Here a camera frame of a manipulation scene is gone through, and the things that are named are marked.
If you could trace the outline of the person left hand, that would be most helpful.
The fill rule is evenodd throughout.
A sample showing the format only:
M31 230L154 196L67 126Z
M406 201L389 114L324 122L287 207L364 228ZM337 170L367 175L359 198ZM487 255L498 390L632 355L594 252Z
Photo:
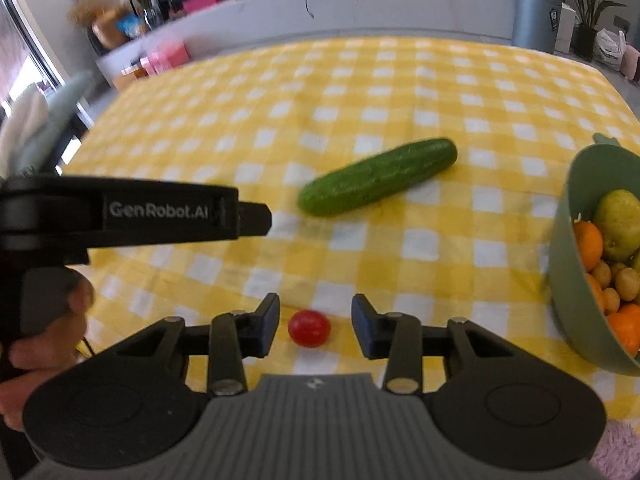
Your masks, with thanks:
M30 395L76 364L75 351L86 334L94 289L82 274L74 274L78 281L67 297L68 310L42 334L19 340L9 350L10 363L25 372L1 384L1 416L12 430L24 431L23 411Z

